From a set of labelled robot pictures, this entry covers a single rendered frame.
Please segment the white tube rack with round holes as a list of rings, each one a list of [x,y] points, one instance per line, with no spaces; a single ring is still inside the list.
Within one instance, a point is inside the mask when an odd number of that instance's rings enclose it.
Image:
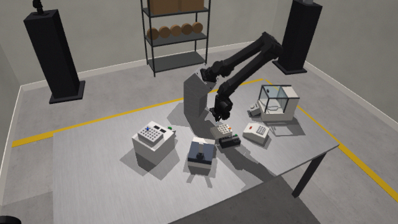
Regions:
[[[210,128],[210,132],[212,133],[215,139],[229,136],[233,133],[232,130],[229,131],[229,126],[227,125],[227,123]]]

